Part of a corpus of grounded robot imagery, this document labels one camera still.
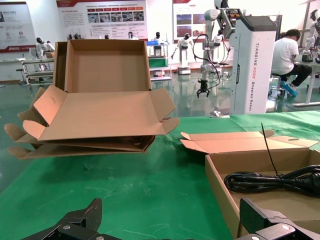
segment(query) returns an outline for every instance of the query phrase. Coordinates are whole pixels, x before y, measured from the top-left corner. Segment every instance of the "man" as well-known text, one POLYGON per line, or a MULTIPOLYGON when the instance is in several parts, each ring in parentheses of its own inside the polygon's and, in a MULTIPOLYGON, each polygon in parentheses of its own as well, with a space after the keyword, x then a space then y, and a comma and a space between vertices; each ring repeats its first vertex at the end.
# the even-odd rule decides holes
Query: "man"
POLYGON ((301 34, 298 29, 290 29, 285 37, 274 43, 272 69, 273 74, 281 77, 282 86, 292 95, 297 96, 298 87, 311 73, 312 68, 307 65, 295 64, 295 57, 299 55, 297 41, 301 34), (287 77, 297 75, 296 79, 287 84, 287 77))

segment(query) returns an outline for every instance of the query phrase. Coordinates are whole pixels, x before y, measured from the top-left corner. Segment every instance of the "display board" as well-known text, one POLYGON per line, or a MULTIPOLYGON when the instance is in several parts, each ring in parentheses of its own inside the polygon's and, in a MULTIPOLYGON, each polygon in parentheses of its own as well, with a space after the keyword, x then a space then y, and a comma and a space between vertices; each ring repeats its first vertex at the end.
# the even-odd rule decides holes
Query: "display board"
POLYGON ((28 52, 36 37, 26 2, 0 2, 0 53, 28 52))
POLYGON ((146 40, 146 0, 58 0, 65 38, 126 39, 128 33, 146 40))
POLYGON ((173 0, 173 39, 179 40, 187 33, 192 39, 205 34, 205 12, 213 6, 207 0, 173 0))

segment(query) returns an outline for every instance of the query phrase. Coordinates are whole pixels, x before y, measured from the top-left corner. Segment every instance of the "white robot head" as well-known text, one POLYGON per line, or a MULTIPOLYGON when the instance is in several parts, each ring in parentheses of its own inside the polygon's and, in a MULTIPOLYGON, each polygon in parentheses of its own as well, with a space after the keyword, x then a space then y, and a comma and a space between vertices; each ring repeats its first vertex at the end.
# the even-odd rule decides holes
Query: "white robot head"
POLYGON ((316 9, 316 10, 313 10, 310 14, 310 18, 313 20, 313 21, 317 21, 319 22, 320 21, 320 9, 316 9))

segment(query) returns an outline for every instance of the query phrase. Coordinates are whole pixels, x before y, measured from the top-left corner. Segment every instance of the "open cardboard box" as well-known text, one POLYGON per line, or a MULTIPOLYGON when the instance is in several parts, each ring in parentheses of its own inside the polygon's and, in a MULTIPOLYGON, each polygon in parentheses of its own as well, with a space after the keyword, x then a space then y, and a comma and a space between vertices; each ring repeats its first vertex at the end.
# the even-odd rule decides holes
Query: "open cardboard box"
MULTIPOLYGON (((64 46, 62 48, 60 51, 58 46, 56 59, 65 55, 64 46)), ((62 90, 68 93, 151 90, 145 41, 115 39, 68 41, 65 83, 62 90)))
MULTIPOLYGON (((30 108, 18 114, 22 122, 29 120, 47 126, 44 118, 34 107, 34 103, 44 92, 45 90, 40 87, 30 108)), ((35 149, 30 150, 21 146, 9 147, 8 151, 19 159, 115 153, 145 153, 155 140, 155 136, 151 135, 38 141, 35 137, 26 133, 13 123, 6 124, 4 129, 15 143, 29 143, 35 149)))
MULTIPOLYGON (((248 234, 240 223, 241 198, 249 198, 260 208, 281 212, 298 226, 320 234, 318 198, 286 190, 244 194, 226 188, 224 179, 231 173, 243 171, 275 175, 261 133, 183 133, 183 136, 187 140, 181 141, 187 148, 208 153, 205 172, 234 239, 248 234)), ((267 143, 278 172, 286 174, 306 166, 320 165, 320 152, 309 149, 317 141, 275 136, 268 137, 267 143)))
POLYGON ((39 141, 166 135, 180 120, 165 88, 154 91, 66 93, 51 85, 33 104, 47 124, 24 120, 39 141))

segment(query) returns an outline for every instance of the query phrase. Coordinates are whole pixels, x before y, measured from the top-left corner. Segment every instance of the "stack of cardboard boxes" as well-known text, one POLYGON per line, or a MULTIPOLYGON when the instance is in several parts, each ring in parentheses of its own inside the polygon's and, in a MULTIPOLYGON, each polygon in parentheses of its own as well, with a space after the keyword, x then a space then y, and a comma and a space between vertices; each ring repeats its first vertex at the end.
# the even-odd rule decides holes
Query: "stack of cardboard boxes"
POLYGON ((156 135, 179 124, 165 88, 151 91, 144 41, 70 40, 56 44, 54 83, 39 89, 18 114, 23 128, 6 124, 20 159, 144 153, 156 135))

